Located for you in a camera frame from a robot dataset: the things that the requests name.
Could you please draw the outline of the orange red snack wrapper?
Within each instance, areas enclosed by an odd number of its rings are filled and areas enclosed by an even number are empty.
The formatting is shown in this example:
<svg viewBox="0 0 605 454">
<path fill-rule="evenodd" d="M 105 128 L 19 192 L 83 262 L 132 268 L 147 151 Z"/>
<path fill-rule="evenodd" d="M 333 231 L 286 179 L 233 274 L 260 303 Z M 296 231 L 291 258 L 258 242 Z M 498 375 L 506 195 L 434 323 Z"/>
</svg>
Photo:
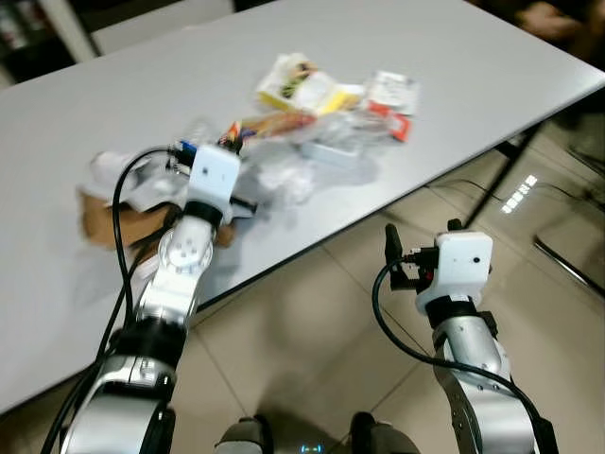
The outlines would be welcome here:
<svg viewBox="0 0 605 454">
<path fill-rule="evenodd" d="M 303 112 L 303 110 L 276 110 L 276 112 L 234 121 L 225 132 L 219 135 L 219 138 L 225 134 L 235 132 L 241 132 L 245 135 L 245 140 L 280 137 L 280 135 L 289 134 L 315 124 L 317 118 L 311 113 Z"/>
</svg>

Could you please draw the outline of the crumpled clear plastic cup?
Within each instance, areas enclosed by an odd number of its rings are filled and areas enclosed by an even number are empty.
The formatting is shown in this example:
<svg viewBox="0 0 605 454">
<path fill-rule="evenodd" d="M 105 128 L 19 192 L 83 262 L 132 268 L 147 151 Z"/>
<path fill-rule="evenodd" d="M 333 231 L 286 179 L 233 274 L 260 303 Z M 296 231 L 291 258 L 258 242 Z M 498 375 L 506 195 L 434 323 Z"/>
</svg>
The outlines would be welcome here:
<svg viewBox="0 0 605 454">
<path fill-rule="evenodd" d="M 251 151 L 250 161 L 256 184 L 285 206 L 306 202 L 319 187 L 319 171 L 314 161 L 303 156 L 294 144 L 260 143 Z"/>
</svg>

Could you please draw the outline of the yellow white snack box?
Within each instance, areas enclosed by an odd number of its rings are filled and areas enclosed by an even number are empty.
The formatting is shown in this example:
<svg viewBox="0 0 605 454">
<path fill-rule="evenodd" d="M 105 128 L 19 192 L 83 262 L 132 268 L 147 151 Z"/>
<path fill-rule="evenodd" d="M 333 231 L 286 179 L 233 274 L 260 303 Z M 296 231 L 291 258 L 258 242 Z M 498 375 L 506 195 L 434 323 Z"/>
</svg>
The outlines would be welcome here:
<svg viewBox="0 0 605 454">
<path fill-rule="evenodd" d="M 360 85 L 338 82 L 303 53 L 289 53 L 276 57 L 255 94 L 271 108 L 324 116 L 353 108 L 366 91 Z"/>
</svg>

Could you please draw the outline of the white packet with red label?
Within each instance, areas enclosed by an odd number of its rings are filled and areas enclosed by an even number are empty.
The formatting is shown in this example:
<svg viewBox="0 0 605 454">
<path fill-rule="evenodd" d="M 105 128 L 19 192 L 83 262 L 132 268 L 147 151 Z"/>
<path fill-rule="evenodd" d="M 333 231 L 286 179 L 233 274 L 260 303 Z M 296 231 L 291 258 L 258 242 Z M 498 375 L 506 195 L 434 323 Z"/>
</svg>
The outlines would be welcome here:
<svg viewBox="0 0 605 454">
<path fill-rule="evenodd" d="M 405 142 L 412 116 L 419 108 L 420 83 L 407 75 L 375 72 L 364 83 L 364 110 L 379 122 L 389 137 Z"/>
</svg>

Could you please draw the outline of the grey folding table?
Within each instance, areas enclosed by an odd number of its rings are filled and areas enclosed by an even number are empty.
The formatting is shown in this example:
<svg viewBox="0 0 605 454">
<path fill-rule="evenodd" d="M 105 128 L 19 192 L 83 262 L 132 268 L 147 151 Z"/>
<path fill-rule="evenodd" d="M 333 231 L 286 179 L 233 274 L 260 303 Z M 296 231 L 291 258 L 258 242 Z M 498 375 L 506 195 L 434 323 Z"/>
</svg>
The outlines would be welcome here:
<svg viewBox="0 0 605 454">
<path fill-rule="evenodd" d="M 121 282 L 79 229 L 100 151 L 142 152 L 250 116 L 255 83 L 300 52 L 341 81 L 376 70 L 421 90 L 368 184 L 239 226 L 204 302 L 241 288 L 604 86 L 605 75 L 465 0 L 276 0 L 0 90 L 0 414 L 92 362 Z"/>
</svg>

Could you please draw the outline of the brown paper bag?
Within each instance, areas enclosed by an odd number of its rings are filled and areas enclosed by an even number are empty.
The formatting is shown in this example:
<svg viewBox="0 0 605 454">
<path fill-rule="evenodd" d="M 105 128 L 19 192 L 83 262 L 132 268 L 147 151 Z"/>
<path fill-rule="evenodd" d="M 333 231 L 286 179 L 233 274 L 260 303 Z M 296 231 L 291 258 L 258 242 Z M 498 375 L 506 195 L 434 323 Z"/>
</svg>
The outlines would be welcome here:
<svg viewBox="0 0 605 454">
<path fill-rule="evenodd" d="M 85 238 L 92 245 L 129 248 L 140 241 L 147 243 L 155 234 L 173 248 L 186 245 L 204 250 L 228 248 L 236 238 L 233 222 L 213 226 L 199 217 L 187 216 L 184 208 L 164 204 L 148 212 L 137 212 L 125 203 L 105 206 L 104 201 L 78 191 L 79 221 Z"/>
</svg>

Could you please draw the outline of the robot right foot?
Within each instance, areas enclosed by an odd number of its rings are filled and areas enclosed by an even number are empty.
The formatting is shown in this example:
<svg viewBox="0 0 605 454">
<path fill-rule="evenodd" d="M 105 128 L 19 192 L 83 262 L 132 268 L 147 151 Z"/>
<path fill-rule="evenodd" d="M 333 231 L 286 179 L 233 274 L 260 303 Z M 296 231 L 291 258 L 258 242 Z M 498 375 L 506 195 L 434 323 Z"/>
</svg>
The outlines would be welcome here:
<svg viewBox="0 0 605 454">
<path fill-rule="evenodd" d="M 404 432 L 366 411 L 352 416 L 349 449 L 350 454 L 421 454 Z"/>
</svg>

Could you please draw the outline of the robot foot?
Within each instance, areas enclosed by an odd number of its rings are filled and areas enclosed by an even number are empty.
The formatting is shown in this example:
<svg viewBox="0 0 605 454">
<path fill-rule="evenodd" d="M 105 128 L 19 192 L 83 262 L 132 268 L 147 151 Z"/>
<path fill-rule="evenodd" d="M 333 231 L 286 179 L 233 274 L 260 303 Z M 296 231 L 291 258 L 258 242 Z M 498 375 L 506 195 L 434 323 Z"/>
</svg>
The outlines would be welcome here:
<svg viewBox="0 0 605 454">
<path fill-rule="evenodd" d="M 349 449 L 350 454 L 421 454 L 404 432 L 366 411 L 352 416 Z"/>
<path fill-rule="evenodd" d="M 225 429 L 213 454 L 273 454 L 275 441 L 264 416 L 241 418 Z"/>
</svg>

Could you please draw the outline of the seated person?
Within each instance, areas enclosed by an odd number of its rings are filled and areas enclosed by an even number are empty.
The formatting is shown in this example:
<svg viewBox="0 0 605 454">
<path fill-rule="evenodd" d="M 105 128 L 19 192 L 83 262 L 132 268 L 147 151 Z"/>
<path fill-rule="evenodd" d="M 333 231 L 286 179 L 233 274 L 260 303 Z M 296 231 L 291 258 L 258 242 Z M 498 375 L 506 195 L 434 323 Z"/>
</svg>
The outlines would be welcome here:
<svg viewBox="0 0 605 454">
<path fill-rule="evenodd" d="M 510 21 L 536 38 L 569 46 L 591 30 L 589 0 L 517 0 Z"/>
</svg>

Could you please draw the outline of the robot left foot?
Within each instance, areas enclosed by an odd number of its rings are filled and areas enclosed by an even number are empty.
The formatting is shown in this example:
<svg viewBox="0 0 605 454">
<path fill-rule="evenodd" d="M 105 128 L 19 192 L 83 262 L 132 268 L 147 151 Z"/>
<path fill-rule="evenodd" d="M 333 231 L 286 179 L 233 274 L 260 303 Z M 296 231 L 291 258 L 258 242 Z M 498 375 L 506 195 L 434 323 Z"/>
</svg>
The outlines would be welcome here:
<svg viewBox="0 0 605 454">
<path fill-rule="evenodd" d="M 213 454 L 273 454 L 275 441 L 264 416 L 241 418 L 225 429 Z"/>
</svg>

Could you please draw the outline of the metal chair frame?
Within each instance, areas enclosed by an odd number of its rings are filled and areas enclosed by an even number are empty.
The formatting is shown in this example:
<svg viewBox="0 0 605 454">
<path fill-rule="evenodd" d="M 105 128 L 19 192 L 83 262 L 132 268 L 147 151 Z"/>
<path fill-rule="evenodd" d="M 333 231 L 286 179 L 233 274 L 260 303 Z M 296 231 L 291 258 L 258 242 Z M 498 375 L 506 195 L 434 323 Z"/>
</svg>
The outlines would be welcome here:
<svg viewBox="0 0 605 454">
<path fill-rule="evenodd" d="M 531 245 L 552 260 L 562 272 L 592 291 L 605 297 L 602 286 L 604 268 L 604 177 L 605 159 L 602 146 L 576 144 L 567 148 L 576 163 L 592 170 L 594 176 L 567 198 L 569 212 L 556 217 L 531 237 Z"/>
</svg>

